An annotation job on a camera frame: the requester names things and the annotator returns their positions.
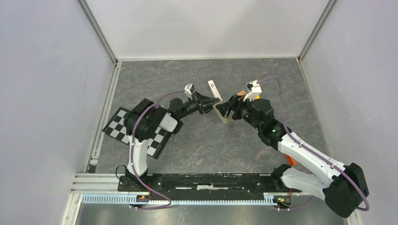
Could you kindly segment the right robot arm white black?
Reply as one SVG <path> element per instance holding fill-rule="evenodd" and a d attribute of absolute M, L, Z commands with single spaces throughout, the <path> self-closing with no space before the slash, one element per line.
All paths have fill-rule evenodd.
<path fill-rule="evenodd" d="M 269 100 L 245 101 L 233 95 L 228 102 L 216 106 L 225 118 L 244 120 L 258 132 L 267 146 L 293 157 L 310 173 L 290 165 L 281 165 L 273 172 L 271 186 L 276 191 L 297 189 L 323 200 L 337 215 L 348 218 L 355 210 L 368 211 L 370 204 L 366 178 L 362 168 L 346 165 L 323 154 L 306 143 L 274 116 Z"/>

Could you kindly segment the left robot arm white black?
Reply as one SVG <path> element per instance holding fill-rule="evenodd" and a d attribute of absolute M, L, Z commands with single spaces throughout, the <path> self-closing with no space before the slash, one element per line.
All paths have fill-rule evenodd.
<path fill-rule="evenodd" d="M 161 127 L 167 132 L 177 134 L 184 125 L 182 118 L 195 112 L 207 114 L 218 102 L 218 98 L 195 92 L 185 102 L 180 98 L 173 98 L 167 109 L 147 98 L 137 104 L 124 120 L 130 145 L 125 176 L 130 180 L 130 186 L 136 191 L 142 191 L 147 186 L 147 148 L 149 139 L 153 137 L 157 128 Z"/>

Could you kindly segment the white remote with buttons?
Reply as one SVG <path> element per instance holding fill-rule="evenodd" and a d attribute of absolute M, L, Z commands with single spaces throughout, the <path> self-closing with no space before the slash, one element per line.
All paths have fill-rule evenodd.
<path fill-rule="evenodd" d="M 222 121 L 223 124 L 228 124 L 230 122 L 233 121 L 233 119 L 231 117 L 225 118 L 224 116 L 222 116 L 222 114 L 220 113 L 220 111 L 216 108 L 219 104 L 215 104 L 213 105 L 214 111 L 217 114 L 217 116 L 219 117 L 219 119 Z"/>

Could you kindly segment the white black remote control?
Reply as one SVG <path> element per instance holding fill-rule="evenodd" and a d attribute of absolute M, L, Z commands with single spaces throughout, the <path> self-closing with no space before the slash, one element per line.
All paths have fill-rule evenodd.
<path fill-rule="evenodd" d="M 217 98 L 217 99 L 219 99 L 222 102 L 223 101 L 222 97 L 221 97 L 221 95 L 220 95 L 220 93 L 219 93 L 214 81 L 213 80 L 209 80 L 207 83 L 208 83 L 208 86 L 209 86 L 214 98 Z"/>

